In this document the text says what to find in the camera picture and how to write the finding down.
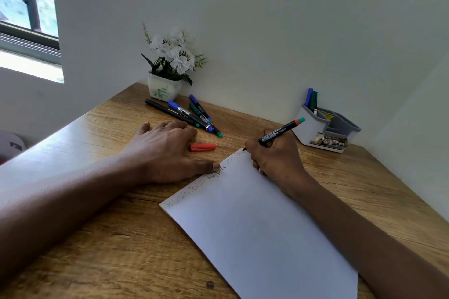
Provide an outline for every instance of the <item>desk surface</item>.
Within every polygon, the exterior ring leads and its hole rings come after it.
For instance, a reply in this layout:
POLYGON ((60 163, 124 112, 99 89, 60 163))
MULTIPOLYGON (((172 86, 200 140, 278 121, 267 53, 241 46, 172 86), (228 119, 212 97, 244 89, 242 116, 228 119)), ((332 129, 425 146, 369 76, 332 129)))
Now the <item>desk surface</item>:
MULTIPOLYGON (((145 105, 147 97, 147 86, 134 84, 9 161, 0 167, 0 192, 115 154, 141 123, 171 119, 145 105)), ((178 102, 187 107, 186 98, 178 102)), ((199 131, 196 141, 218 147, 192 158, 221 161, 261 128, 279 127, 205 105, 224 137, 199 131)), ((299 142, 298 148, 306 170, 324 187, 449 275, 449 224, 370 153, 354 145, 343 154, 299 142)), ((236 298, 159 207, 192 180, 141 186, 115 200, 13 278, 0 298, 236 298)), ((358 297, 374 298, 362 279, 358 297)))

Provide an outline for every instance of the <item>window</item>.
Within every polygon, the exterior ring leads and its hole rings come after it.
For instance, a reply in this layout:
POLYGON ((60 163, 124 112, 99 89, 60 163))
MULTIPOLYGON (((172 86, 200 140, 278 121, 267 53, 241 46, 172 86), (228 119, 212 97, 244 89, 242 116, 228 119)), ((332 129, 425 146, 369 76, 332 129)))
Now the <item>window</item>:
POLYGON ((54 0, 0 0, 0 48, 60 64, 54 0))

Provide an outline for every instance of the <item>gray pen holder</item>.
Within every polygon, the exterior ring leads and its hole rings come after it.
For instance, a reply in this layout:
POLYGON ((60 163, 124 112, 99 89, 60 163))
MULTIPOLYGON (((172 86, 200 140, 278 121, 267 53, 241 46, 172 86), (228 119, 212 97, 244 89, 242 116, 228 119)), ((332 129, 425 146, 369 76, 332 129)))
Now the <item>gray pen holder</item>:
POLYGON ((317 108, 315 115, 305 104, 295 118, 305 118, 305 122, 293 129, 296 137, 306 146, 342 153, 360 128, 343 115, 317 108))

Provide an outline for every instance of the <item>paper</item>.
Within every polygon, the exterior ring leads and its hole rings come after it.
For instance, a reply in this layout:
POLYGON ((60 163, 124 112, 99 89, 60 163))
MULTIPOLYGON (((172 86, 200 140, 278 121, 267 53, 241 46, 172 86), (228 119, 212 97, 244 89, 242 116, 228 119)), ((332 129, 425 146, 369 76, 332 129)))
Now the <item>paper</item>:
POLYGON ((160 206, 242 299, 357 297, 357 272, 241 149, 160 206))

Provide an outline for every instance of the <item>white flower pot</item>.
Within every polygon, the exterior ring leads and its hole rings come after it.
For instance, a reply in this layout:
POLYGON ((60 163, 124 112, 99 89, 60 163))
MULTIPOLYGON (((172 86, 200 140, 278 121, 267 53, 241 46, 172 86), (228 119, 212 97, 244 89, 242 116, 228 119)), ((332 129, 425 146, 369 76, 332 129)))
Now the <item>white flower pot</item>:
POLYGON ((176 98, 181 91, 181 81, 171 81, 152 73, 148 74, 149 95, 162 101, 170 102, 176 98))

